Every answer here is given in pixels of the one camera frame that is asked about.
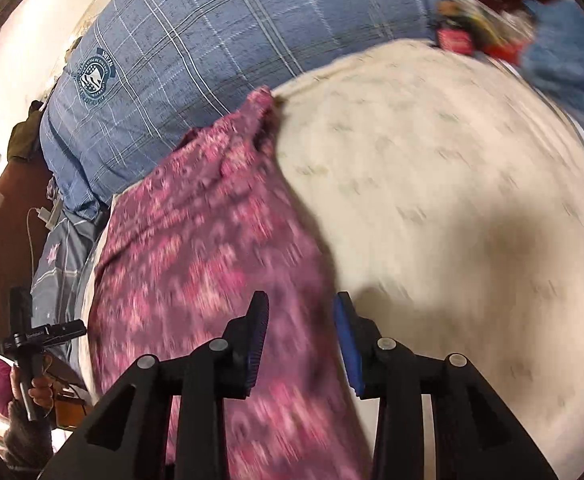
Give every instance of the dark green cloth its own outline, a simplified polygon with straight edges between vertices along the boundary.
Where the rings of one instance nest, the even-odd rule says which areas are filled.
[[[41,106],[43,103],[40,101],[33,101],[29,106],[27,120],[12,128],[8,144],[8,162],[14,158],[29,160],[38,148],[38,131],[43,118]]]
[[[18,480],[36,480],[54,455],[52,433],[47,420],[30,422],[25,407],[18,400],[8,406],[9,429],[4,442],[5,463]]]

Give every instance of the white wall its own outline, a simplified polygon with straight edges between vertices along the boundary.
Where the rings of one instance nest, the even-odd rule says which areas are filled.
[[[41,96],[72,30],[92,0],[23,0],[0,31],[0,153]]]

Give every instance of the logo print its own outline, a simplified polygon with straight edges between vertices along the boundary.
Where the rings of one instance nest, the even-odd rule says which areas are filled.
[[[108,79],[115,77],[114,60],[106,50],[99,47],[96,55],[86,60],[78,70],[78,93],[88,105],[96,105],[105,99]]]

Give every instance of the wooden headboard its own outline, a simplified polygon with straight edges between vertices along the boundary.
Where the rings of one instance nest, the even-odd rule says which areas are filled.
[[[9,335],[9,289],[15,285],[29,288],[32,282],[27,211],[31,207],[52,209],[45,196],[51,177],[40,152],[28,162],[12,160],[0,177],[0,343]],[[35,211],[29,225],[36,269],[49,231]]]

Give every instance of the black clamp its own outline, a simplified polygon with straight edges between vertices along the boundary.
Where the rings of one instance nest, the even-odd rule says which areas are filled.
[[[269,303],[254,293],[247,314],[190,355],[139,357],[96,404],[39,480],[160,480],[172,398],[181,396],[175,480],[227,480],[223,399],[256,383]]]
[[[380,398],[373,480],[422,480],[421,395],[434,418],[438,480],[556,480],[516,417],[465,356],[415,355],[376,324],[357,316],[347,292],[334,317],[350,386],[360,399]]]

